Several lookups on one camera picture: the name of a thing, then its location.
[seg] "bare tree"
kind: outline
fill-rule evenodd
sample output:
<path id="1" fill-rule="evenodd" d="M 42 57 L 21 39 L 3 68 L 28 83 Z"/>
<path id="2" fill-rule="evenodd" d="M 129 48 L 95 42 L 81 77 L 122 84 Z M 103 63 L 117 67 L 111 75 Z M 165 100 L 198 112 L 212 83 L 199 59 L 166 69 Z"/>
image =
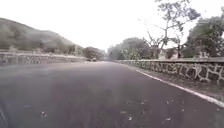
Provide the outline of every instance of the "bare tree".
<path id="1" fill-rule="evenodd" d="M 189 0 L 179 0 L 176 2 L 170 2 L 168 0 L 156 0 L 155 2 L 158 3 L 158 12 L 162 20 L 165 21 L 165 27 L 161 27 L 158 25 L 153 26 L 161 29 L 164 34 L 162 34 L 160 38 L 152 38 L 149 33 L 147 24 L 143 22 L 143 24 L 147 28 L 147 34 L 150 39 L 148 43 L 149 45 L 153 44 L 157 46 L 159 50 L 156 52 L 160 53 L 164 45 L 167 45 L 169 42 L 174 42 L 178 45 L 179 56 L 180 40 L 183 36 L 184 30 L 183 26 L 187 22 L 191 22 L 200 17 L 200 13 L 188 6 L 190 3 Z M 175 36 L 170 36 L 170 30 L 176 33 Z"/>

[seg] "low stone barrier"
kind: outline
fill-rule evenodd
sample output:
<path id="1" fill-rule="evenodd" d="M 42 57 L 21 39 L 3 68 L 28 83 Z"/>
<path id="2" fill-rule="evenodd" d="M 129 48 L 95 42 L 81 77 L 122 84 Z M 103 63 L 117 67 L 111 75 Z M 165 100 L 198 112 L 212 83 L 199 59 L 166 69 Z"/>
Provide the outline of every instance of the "low stone barrier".
<path id="1" fill-rule="evenodd" d="M 48 64 L 48 63 L 73 63 L 86 61 L 84 57 L 0 52 L 0 66 L 15 64 Z"/>
<path id="2" fill-rule="evenodd" d="M 224 58 L 120 60 L 117 62 L 224 87 Z"/>

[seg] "tree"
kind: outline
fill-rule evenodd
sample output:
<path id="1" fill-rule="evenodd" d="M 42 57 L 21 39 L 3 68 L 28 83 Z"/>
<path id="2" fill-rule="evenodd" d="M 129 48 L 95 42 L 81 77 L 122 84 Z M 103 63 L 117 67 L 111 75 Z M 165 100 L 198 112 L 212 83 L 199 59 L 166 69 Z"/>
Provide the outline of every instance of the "tree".
<path id="1" fill-rule="evenodd" d="M 132 37 L 108 49 L 109 59 L 150 59 L 150 47 L 145 40 Z"/>
<path id="2" fill-rule="evenodd" d="M 158 3 L 158 12 L 166 24 L 162 27 L 154 25 L 164 32 L 160 38 L 153 38 L 147 29 L 150 39 L 148 43 L 156 47 L 155 55 L 158 58 L 158 54 L 163 49 L 164 45 L 167 45 L 170 41 L 172 41 L 178 45 L 179 56 L 180 40 L 183 36 L 184 25 L 187 22 L 193 21 L 200 17 L 200 13 L 189 7 L 189 0 L 179 0 L 175 2 L 170 2 L 169 0 L 156 0 L 155 2 Z"/>
<path id="3" fill-rule="evenodd" d="M 191 53 L 191 56 L 206 52 L 211 57 L 224 56 L 223 18 L 222 14 L 220 17 L 200 19 L 189 33 L 184 55 L 189 55 L 186 55 L 186 52 Z"/>
<path id="4" fill-rule="evenodd" d="M 84 48 L 83 53 L 84 53 L 84 56 L 89 59 L 92 59 L 92 58 L 101 59 L 104 57 L 104 53 L 102 52 L 102 50 L 99 50 L 94 47 Z"/>

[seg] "green tree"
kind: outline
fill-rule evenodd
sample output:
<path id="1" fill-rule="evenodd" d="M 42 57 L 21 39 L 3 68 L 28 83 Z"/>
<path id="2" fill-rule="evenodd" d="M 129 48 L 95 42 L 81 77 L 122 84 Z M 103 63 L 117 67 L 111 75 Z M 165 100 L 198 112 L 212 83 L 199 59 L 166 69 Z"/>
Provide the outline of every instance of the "green tree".
<path id="1" fill-rule="evenodd" d="M 102 52 L 102 50 L 99 50 L 94 47 L 84 48 L 83 54 L 86 58 L 89 58 L 89 59 L 92 59 L 92 58 L 102 59 L 104 57 L 104 53 Z"/>
<path id="2" fill-rule="evenodd" d="M 200 19 L 196 26 L 190 31 L 186 47 L 183 50 L 184 57 L 193 57 L 199 52 L 206 52 L 211 57 L 223 56 L 224 31 L 223 14 L 219 17 Z"/>
<path id="3" fill-rule="evenodd" d="M 109 59 L 150 59 L 150 47 L 145 40 L 132 37 L 108 49 Z"/>

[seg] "roadside vegetation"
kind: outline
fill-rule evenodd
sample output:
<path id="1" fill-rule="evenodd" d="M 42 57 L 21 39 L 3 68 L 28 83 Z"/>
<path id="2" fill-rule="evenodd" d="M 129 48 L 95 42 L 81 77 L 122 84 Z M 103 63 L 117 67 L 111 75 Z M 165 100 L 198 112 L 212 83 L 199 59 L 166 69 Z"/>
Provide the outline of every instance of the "roadside vegetation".
<path id="1" fill-rule="evenodd" d="M 224 56 L 224 8 L 220 15 L 204 18 L 196 9 L 190 6 L 189 0 L 156 0 L 158 14 L 163 25 L 147 24 L 145 19 L 138 19 L 146 28 L 147 38 L 130 37 L 120 44 L 108 49 L 110 60 L 123 59 L 165 59 L 193 57 L 223 57 Z M 184 30 L 186 24 L 196 22 L 190 29 L 185 42 Z M 162 31 L 160 37 L 153 37 L 148 29 L 153 25 Z"/>

